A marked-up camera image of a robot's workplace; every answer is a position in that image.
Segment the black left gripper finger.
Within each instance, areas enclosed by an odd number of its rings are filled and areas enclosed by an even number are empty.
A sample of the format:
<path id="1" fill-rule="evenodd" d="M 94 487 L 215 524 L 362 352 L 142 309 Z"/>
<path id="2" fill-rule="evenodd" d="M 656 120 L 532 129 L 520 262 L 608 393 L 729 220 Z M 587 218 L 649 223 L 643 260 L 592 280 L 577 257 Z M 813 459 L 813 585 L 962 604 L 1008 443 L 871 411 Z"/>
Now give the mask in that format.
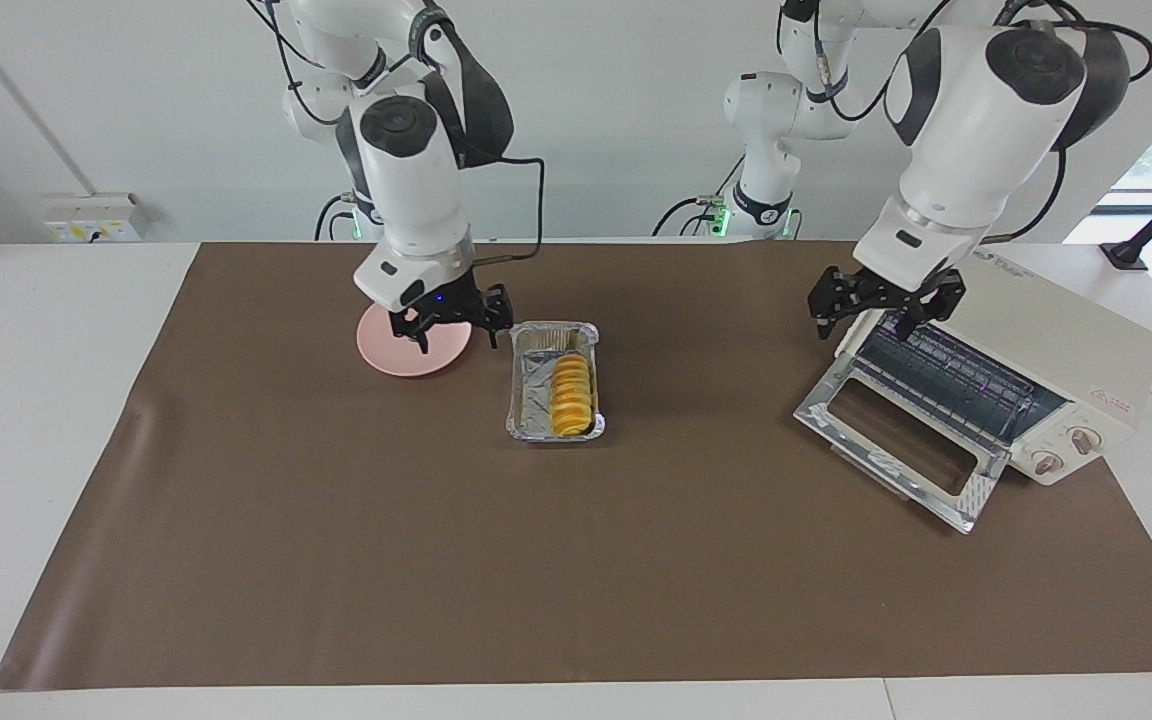
<path id="1" fill-rule="evenodd" d="M 965 295 L 967 286 L 958 270 L 941 270 L 899 305 L 896 338 L 905 341 L 922 325 L 950 318 Z"/>
<path id="2" fill-rule="evenodd" d="M 806 297 L 814 332 L 820 341 L 828 340 L 838 323 L 850 314 L 852 278 L 838 266 L 827 266 Z"/>

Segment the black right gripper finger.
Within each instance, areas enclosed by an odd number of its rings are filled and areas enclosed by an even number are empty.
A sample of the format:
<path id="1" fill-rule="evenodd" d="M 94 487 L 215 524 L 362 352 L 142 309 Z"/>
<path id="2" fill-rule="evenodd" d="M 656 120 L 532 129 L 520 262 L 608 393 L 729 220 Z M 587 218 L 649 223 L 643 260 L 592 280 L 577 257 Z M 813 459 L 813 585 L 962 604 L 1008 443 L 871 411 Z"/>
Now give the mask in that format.
<path id="1" fill-rule="evenodd" d="M 498 350 L 498 334 L 511 329 L 515 325 L 509 293 L 503 285 L 493 285 L 482 291 L 480 300 L 483 311 L 479 327 L 486 332 L 492 350 Z"/>
<path id="2" fill-rule="evenodd" d="M 404 338 L 419 347 L 420 354 L 429 354 L 429 329 L 434 325 L 434 314 L 420 306 L 407 306 L 402 313 L 391 314 L 391 331 L 394 338 Z"/>

